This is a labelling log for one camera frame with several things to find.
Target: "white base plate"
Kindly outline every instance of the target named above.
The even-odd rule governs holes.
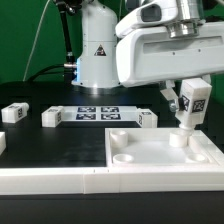
[[[105,130],[107,167],[0,169],[0,195],[224,190],[224,155],[201,131],[188,147],[174,149],[167,143],[172,129],[120,129],[128,145],[114,149],[112,130]],[[135,160],[114,164],[116,153],[133,153]],[[207,159],[186,160],[192,154]]]

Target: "white robot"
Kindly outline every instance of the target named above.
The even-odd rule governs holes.
[[[98,0],[78,0],[83,53],[72,84],[99,93],[159,82],[181,128],[191,132],[204,120],[208,75],[224,72],[224,23],[205,23],[202,0],[125,2],[132,11],[116,25],[115,13]],[[184,80],[180,97],[172,89],[177,79]]]

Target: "black cable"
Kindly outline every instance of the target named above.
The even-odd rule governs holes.
[[[51,65],[49,67],[46,67],[46,68],[40,70],[39,72],[37,72],[35,75],[31,76],[27,80],[27,82],[33,82],[33,80],[35,80],[38,76],[41,76],[41,75],[63,73],[63,72],[48,72],[48,71],[56,69],[56,68],[64,68],[64,65],[63,64],[57,64],[57,65]]]

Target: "cable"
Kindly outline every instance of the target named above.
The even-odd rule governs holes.
[[[120,21],[121,21],[122,2],[123,2],[123,0],[120,0],[120,9],[119,9],[119,17],[118,17],[118,22],[120,22]]]
[[[64,73],[64,71],[63,71],[63,72],[48,72],[48,71],[50,71],[50,70],[52,70],[52,69],[56,69],[56,68],[64,68],[64,65],[62,65],[62,64],[51,65],[51,66],[49,66],[49,67],[47,67],[47,68],[44,68],[44,69],[40,70],[39,72],[37,72],[35,75],[31,76],[31,77],[27,80],[27,82],[32,82],[34,79],[36,79],[36,78],[37,78],[38,76],[40,76],[40,75],[61,74],[61,73]]]
[[[219,4],[224,6],[224,1],[223,0],[216,0]]]
[[[39,37],[39,33],[40,33],[40,29],[42,27],[42,23],[43,23],[43,20],[44,20],[44,17],[45,17],[45,14],[46,14],[46,11],[47,11],[47,8],[48,8],[48,5],[50,3],[51,0],[48,0],[45,7],[44,7],[44,10],[43,10],[43,13],[41,15],[41,18],[40,18],[40,22],[39,22],[39,25],[38,25],[38,28],[37,28],[37,32],[36,32],[36,36],[34,38],[34,42],[33,42],[33,46],[32,46],[32,50],[31,50],[31,53],[30,53],[30,56],[29,56],[29,59],[27,61],[27,65],[26,65],[26,69],[25,69],[25,72],[24,72],[24,76],[23,76],[23,82],[26,81],[26,76],[27,76],[27,73],[28,73],[28,70],[29,70],[29,67],[30,67],[30,62],[32,60],[32,57],[33,57],[33,53],[35,51],[35,48],[36,48],[36,44],[37,44],[37,40],[38,40],[38,37]]]

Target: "sticker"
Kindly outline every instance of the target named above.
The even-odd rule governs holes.
[[[50,110],[48,110],[48,112],[49,113],[56,113],[56,112],[58,112],[58,110],[57,109],[50,109]]]
[[[17,108],[19,108],[19,106],[9,106],[8,108],[10,108],[10,109],[17,109]]]
[[[190,100],[184,95],[182,95],[182,98],[183,98],[183,101],[184,101],[184,110],[188,111]]]
[[[139,121],[139,124],[142,125],[142,116],[141,115],[139,115],[139,120],[138,121]]]
[[[18,110],[18,118],[21,118],[22,116],[23,116],[23,109],[20,108],[20,109]]]
[[[196,100],[193,104],[192,113],[202,112],[205,107],[206,100]]]
[[[151,115],[150,112],[142,112],[142,115]]]
[[[120,114],[101,114],[101,120],[121,120]]]
[[[61,121],[61,112],[58,113],[58,122]]]
[[[107,56],[102,45],[100,45],[98,47],[98,49],[97,49],[96,53],[94,54],[94,56]]]
[[[118,113],[119,108],[118,107],[101,107],[101,112]]]
[[[94,112],[96,112],[96,107],[79,107],[78,112],[94,113]]]
[[[96,114],[77,114],[76,120],[96,120]]]

